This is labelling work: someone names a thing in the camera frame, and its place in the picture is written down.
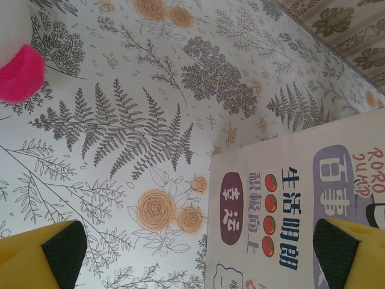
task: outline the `leaf illustration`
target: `leaf illustration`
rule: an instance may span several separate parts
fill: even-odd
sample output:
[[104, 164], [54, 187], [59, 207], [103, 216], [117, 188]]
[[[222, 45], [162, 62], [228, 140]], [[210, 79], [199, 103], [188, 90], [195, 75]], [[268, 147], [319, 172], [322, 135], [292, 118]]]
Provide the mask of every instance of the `leaf illustration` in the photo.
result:
[[174, 253], [184, 253], [190, 249], [189, 245], [180, 244], [170, 248]]
[[[59, 114], [50, 114], [50, 117], [55, 115], [57, 118], [73, 119], [64, 103], [60, 104]], [[100, 277], [103, 268], [116, 262], [121, 251], [130, 250], [131, 242], [126, 231], [118, 232], [117, 228], [112, 231], [98, 229], [100, 224], [105, 223], [105, 219], [112, 217], [112, 207], [123, 208], [120, 198], [125, 197], [125, 194], [121, 191], [121, 185], [115, 188], [116, 183], [109, 184], [107, 180], [96, 180], [93, 185], [88, 182], [76, 182], [73, 185], [54, 182], [57, 178], [68, 181], [76, 173], [66, 161], [58, 161], [52, 155], [52, 146], [41, 140], [24, 141], [21, 149], [7, 149], [3, 146], [0, 149], [16, 160], [25, 172], [16, 178], [19, 186], [13, 191], [17, 194], [15, 203], [20, 205], [24, 221], [30, 220], [36, 224], [42, 218], [49, 223], [80, 220], [87, 236], [84, 265], [88, 266], [94, 276]], [[28, 158], [36, 160], [34, 169], [29, 168], [30, 161], [26, 162], [28, 165], [25, 164]], [[47, 178], [42, 178], [48, 173], [51, 177], [49, 182]], [[0, 182], [1, 187], [6, 184], [6, 181]]]
[[176, 183], [173, 179], [169, 180], [167, 184], [164, 186], [163, 191], [169, 193], [171, 197], [174, 197], [177, 193]]
[[202, 276], [205, 277], [206, 271], [206, 255], [207, 255], [207, 234], [202, 235], [202, 239], [199, 240], [199, 247], [202, 249], [197, 252], [197, 258], [195, 258], [196, 269], [202, 271]]
[[69, 12], [74, 16], [77, 16], [78, 9], [69, 2], [69, 0], [32, 0], [36, 3], [41, 9], [46, 10], [46, 8], [53, 8], [54, 6], [62, 13], [67, 14]]
[[140, 238], [147, 238], [150, 234], [152, 234], [152, 232], [149, 230], [143, 229], [143, 230], [132, 232], [132, 234]]
[[150, 174], [154, 183], [157, 184], [159, 187], [163, 187], [165, 185], [163, 180], [164, 172], [161, 169], [154, 166], [150, 166]]
[[18, 116], [20, 116], [24, 111], [31, 114], [34, 112], [35, 107], [42, 107], [42, 103], [44, 103], [45, 100], [50, 101], [54, 98], [52, 92], [53, 91], [50, 88], [49, 83], [45, 81], [41, 89], [34, 93], [29, 99], [19, 104], [0, 101], [0, 105], [3, 107], [11, 107]]
[[159, 247], [159, 245], [162, 243], [161, 240], [151, 240], [148, 243], [146, 243], [143, 247], [148, 249], [155, 249]]
[[[151, 166], [168, 160], [176, 170], [183, 155], [186, 162], [191, 164], [194, 154], [190, 149], [193, 124], [182, 132], [178, 104], [174, 119], [168, 123], [164, 118], [164, 110], [145, 89], [143, 91], [149, 105], [147, 117], [142, 117], [143, 112], [137, 109], [137, 104], [132, 103], [132, 98], [121, 88], [118, 79], [114, 81], [113, 90], [115, 100], [108, 98], [100, 84], [96, 83], [96, 109], [93, 111], [84, 99], [82, 88], [79, 88], [75, 96], [75, 112], [60, 100], [59, 112], [49, 107], [46, 114], [41, 114], [30, 124], [52, 131], [56, 140], [65, 138], [70, 151], [84, 135], [81, 157], [84, 160], [88, 151], [96, 146], [93, 161], [95, 166], [109, 154], [119, 152], [110, 171], [111, 178], [125, 164], [134, 160], [134, 180]], [[163, 174], [155, 181], [160, 187], [165, 184], [162, 177]]]
[[[69, 3], [62, 1], [66, 7]], [[53, 21], [42, 12], [32, 16], [32, 46], [44, 57], [46, 66], [69, 76], [77, 77], [84, 60], [83, 41], [77, 33], [69, 33], [64, 22]], [[44, 34], [52, 27], [52, 33]]]
[[7, 201], [7, 187], [9, 184], [6, 181], [0, 180], [0, 201], [4, 200], [5, 202]]
[[295, 82], [293, 82], [293, 87], [294, 93], [289, 85], [286, 86], [287, 96], [281, 87], [280, 97], [275, 95], [274, 98], [271, 98], [266, 106], [267, 109], [275, 112], [276, 116], [281, 118], [282, 123], [286, 120], [288, 128], [292, 126], [293, 131], [327, 123], [330, 113], [325, 112], [322, 99], [321, 106], [317, 107], [317, 103], [307, 89], [309, 102], [306, 101]]
[[184, 233], [183, 230], [178, 230], [178, 231], [174, 231], [172, 234], [173, 234], [174, 236], [180, 236], [180, 235], [182, 235], [183, 233]]
[[160, 256], [165, 257], [168, 254], [168, 247], [162, 246], [159, 250], [159, 254]]
[[107, 276], [103, 281], [105, 289], [147, 289], [154, 288], [160, 289], [202, 289], [203, 279], [191, 275], [187, 275], [187, 271], [174, 271], [166, 274], [165, 276], [158, 277], [160, 266], [155, 264], [144, 268], [143, 273], [134, 274], [132, 266], [127, 266], [114, 271], [114, 276]]
[[[267, 15], [278, 20], [282, 12], [269, 0], [263, 0], [263, 10]], [[260, 29], [258, 19], [252, 11], [244, 6], [236, 9], [237, 15], [232, 19], [224, 10], [217, 9], [217, 32], [219, 35], [230, 40], [240, 51], [257, 50], [261, 59], [274, 59], [272, 64], [276, 67], [279, 75], [289, 73], [292, 64], [296, 63], [285, 52], [285, 46], [279, 37], [273, 37], [269, 32]]]
[[185, 205], [185, 202], [188, 199], [188, 196], [189, 196], [189, 193], [182, 193], [182, 194], [177, 195], [174, 198], [176, 208], [183, 207]]
[[215, 97], [230, 114], [243, 111], [246, 118], [255, 114], [257, 97], [251, 87], [241, 83], [240, 71], [226, 61], [218, 46], [195, 36], [183, 47], [194, 64], [182, 68], [182, 83], [201, 101]]
[[292, 50], [298, 51], [300, 57], [305, 59], [306, 62], [319, 64], [317, 54], [308, 48], [301, 39], [293, 39], [288, 33], [280, 33], [279, 37], [286, 42]]
[[[135, 5], [131, 1], [130, 2], [130, 8], [135, 11]], [[158, 38], [162, 36], [164, 40], [167, 40], [169, 35], [167, 34], [168, 29], [160, 29], [159, 27], [156, 27], [156, 24], [152, 21], [149, 22], [149, 20], [141, 19], [136, 20], [136, 22], [151, 27], [151, 29], [148, 30], [151, 34], [159, 34]], [[145, 45], [141, 45], [140, 42], [135, 40], [135, 36], [132, 34], [131, 31], [129, 31], [122, 23], [117, 28], [115, 26], [115, 22], [110, 19], [109, 17], [102, 17], [99, 16], [97, 19], [97, 23], [99, 24], [99, 27], [104, 31], [109, 31], [115, 35], [120, 35], [124, 41], [122, 41], [122, 47], [124, 47], [127, 50], [137, 50], [139, 52], [144, 52], [145, 54], [138, 54], [137, 61], [138, 63], [149, 63], [152, 66], [156, 67], [161, 72], [156, 72], [154, 75], [152, 75], [152, 79], [156, 79], [159, 82], [164, 82], [168, 84], [173, 89], [178, 89], [180, 94], [183, 97], [183, 100], [185, 102], [185, 105], [187, 106], [186, 98], [183, 94], [183, 91], [180, 89], [177, 81], [175, 80], [175, 77], [177, 77], [177, 70], [174, 68], [175, 64], [171, 61], [170, 57], [167, 55], [163, 57], [159, 57], [155, 54], [155, 46], [151, 42], [150, 39], [147, 40]], [[174, 34], [171, 36], [175, 40], [182, 39], [182, 35]]]
[[131, 219], [134, 221], [137, 221], [138, 220], [138, 217], [137, 217], [138, 208], [135, 206], [129, 206], [129, 207], [127, 207], [127, 209], [128, 209], [128, 213], [130, 214]]

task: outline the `orange flower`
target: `orange flower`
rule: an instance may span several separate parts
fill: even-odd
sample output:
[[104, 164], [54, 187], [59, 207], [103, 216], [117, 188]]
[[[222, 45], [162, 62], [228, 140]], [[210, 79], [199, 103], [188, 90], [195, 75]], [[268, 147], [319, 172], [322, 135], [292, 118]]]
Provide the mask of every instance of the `orange flower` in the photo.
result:
[[150, 20], [161, 20], [165, 15], [165, 6], [162, 0], [135, 0], [135, 8]]
[[267, 121], [262, 118], [260, 121], [260, 128], [262, 132], [267, 132], [267, 126], [268, 126]]
[[173, 198], [163, 191], [149, 191], [139, 200], [138, 223], [146, 229], [157, 231], [168, 225], [174, 217], [174, 212]]
[[257, 90], [257, 93], [260, 93], [262, 90], [262, 84], [259, 81], [255, 82], [255, 89]]
[[198, 178], [195, 178], [195, 180], [191, 183], [191, 188], [194, 191], [199, 191], [200, 193], [203, 193], [207, 187], [207, 181], [204, 177], [199, 176]]
[[189, 27], [193, 17], [184, 8], [174, 7], [170, 12], [170, 19], [179, 27]]
[[112, 5], [112, 4], [109, 4], [109, 5], [103, 5], [102, 6], [102, 10], [104, 12], [110, 12], [110, 11], [113, 11], [115, 9], [115, 7]]
[[112, 66], [118, 65], [118, 61], [115, 58], [111, 59], [109, 62], [111, 63]]
[[377, 107], [383, 107], [384, 102], [381, 99], [377, 99]]
[[199, 230], [202, 225], [202, 211], [200, 208], [184, 208], [175, 211], [178, 226], [185, 232], [192, 233]]
[[376, 105], [375, 98], [373, 93], [370, 90], [365, 91], [365, 99], [370, 107], [375, 107]]

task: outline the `fern leaf print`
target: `fern leaf print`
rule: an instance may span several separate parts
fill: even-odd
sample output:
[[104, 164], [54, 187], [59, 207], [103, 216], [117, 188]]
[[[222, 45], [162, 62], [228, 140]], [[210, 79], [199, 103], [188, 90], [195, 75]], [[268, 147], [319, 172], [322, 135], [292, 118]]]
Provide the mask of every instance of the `fern leaf print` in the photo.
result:
[[110, 170], [111, 178], [131, 161], [135, 161], [133, 179], [139, 179], [150, 166], [166, 161], [171, 161], [176, 170], [183, 155], [186, 162], [191, 164], [194, 155], [190, 146], [193, 124], [182, 131], [179, 104], [175, 117], [169, 122], [164, 117], [164, 110], [146, 89], [143, 89], [143, 93], [148, 103], [147, 116], [125, 93], [119, 79], [114, 80], [112, 88], [114, 99], [109, 99], [100, 83], [96, 83], [94, 110], [88, 106], [83, 90], [79, 88], [75, 96], [74, 112], [61, 100], [58, 111], [49, 107], [46, 114], [41, 114], [30, 124], [52, 131], [55, 140], [66, 139], [69, 151], [72, 151], [77, 142], [82, 141], [83, 160], [89, 150], [95, 148], [95, 167], [107, 155], [119, 152]]
[[330, 112], [325, 111], [324, 101], [321, 99], [321, 104], [317, 104], [309, 90], [307, 88], [305, 90], [307, 97], [293, 82], [293, 88], [287, 85], [285, 94], [281, 87], [280, 96], [275, 95], [266, 106], [281, 118], [282, 123], [286, 121], [288, 129], [291, 128], [292, 131], [311, 128], [330, 121]]

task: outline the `beige damask pattern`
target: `beige damask pattern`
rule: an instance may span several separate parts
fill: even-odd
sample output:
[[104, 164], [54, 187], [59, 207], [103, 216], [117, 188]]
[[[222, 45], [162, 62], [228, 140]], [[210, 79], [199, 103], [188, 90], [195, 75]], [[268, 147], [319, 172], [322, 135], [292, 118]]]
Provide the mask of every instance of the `beige damask pattern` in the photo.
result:
[[385, 0], [276, 0], [385, 91]]

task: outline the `orange rose print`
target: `orange rose print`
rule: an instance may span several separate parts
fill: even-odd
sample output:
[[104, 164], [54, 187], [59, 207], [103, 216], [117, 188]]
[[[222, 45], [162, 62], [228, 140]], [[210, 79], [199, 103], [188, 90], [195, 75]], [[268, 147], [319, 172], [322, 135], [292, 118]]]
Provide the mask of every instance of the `orange rose print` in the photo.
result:
[[376, 106], [376, 101], [375, 101], [374, 95], [370, 90], [365, 91], [365, 99], [366, 99], [366, 103], [370, 107], [374, 108]]
[[207, 187], [207, 181], [202, 176], [195, 178], [195, 180], [193, 180], [191, 183], [191, 188], [194, 191], [198, 191], [200, 193], [203, 193], [206, 190], [206, 187]]
[[186, 9], [174, 7], [170, 12], [170, 19], [179, 27], [189, 27], [193, 23], [193, 17]]
[[162, 0], [135, 0], [135, 8], [150, 20], [161, 20], [165, 15], [165, 5]]
[[184, 208], [175, 211], [175, 219], [178, 226], [187, 233], [199, 230], [202, 225], [202, 211], [200, 208]]
[[159, 190], [144, 194], [138, 203], [137, 218], [142, 227], [157, 231], [166, 227], [174, 217], [175, 203], [167, 193]]

